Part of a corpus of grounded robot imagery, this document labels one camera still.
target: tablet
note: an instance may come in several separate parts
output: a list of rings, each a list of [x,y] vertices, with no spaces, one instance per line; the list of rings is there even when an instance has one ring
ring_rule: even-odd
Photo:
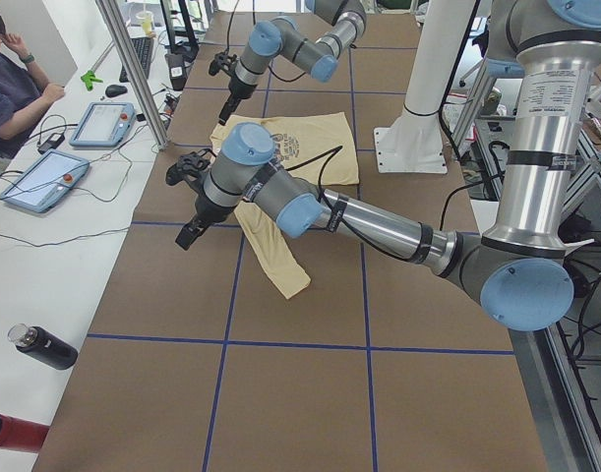
[[[89,166],[82,157],[50,149],[5,189],[0,199],[16,207],[44,213],[75,187]]]
[[[125,138],[135,118],[132,103],[91,103],[69,143],[75,148],[114,148]]]

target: blue end cap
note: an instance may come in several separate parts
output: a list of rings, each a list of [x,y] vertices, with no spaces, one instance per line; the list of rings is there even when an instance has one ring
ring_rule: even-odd
[[[495,79],[522,79],[525,70],[517,62],[486,58],[488,75]]]
[[[239,123],[221,145],[221,152],[243,165],[263,165],[270,161],[275,146],[268,130],[256,123]]]
[[[293,199],[278,214],[276,225],[292,238],[302,235],[322,214],[322,206],[311,194]]]
[[[271,22],[258,22],[250,34],[248,43],[258,55],[270,57],[282,47],[282,34]]]
[[[277,20],[285,20],[286,22],[288,22],[295,30],[298,30],[298,23],[292,18],[289,17],[287,15],[282,15],[280,17],[276,17]]]
[[[499,268],[481,290],[481,306],[519,331],[542,329],[562,318],[573,301],[566,270],[548,259],[521,259]]]
[[[328,82],[336,69],[337,60],[334,56],[324,56],[311,68],[311,77],[320,82]]]
[[[547,0],[556,14],[579,27],[601,30],[601,0]]]

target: black mouse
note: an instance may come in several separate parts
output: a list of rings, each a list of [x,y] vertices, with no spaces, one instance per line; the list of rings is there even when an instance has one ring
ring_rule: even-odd
[[[123,93],[127,93],[127,87],[125,86],[112,84],[111,86],[107,86],[105,89],[105,96],[108,98],[114,98],[115,96],[122,95]]]

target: dark blue shirt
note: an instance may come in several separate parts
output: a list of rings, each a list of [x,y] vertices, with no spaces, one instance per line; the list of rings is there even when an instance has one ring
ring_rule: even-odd
[[[18,110],[39,98],[41,93],[29,73],[0,54],[0,126],[12,119]],[[13,157],[30,136],[31,129],[10,140],[0,139],[0,152]]]

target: bottle cap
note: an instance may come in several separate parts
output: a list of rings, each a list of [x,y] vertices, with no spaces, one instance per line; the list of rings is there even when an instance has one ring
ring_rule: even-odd
[[[19,347],[31,344],[31,329],[26,324],[16,324],[7,333],[7,338]]]

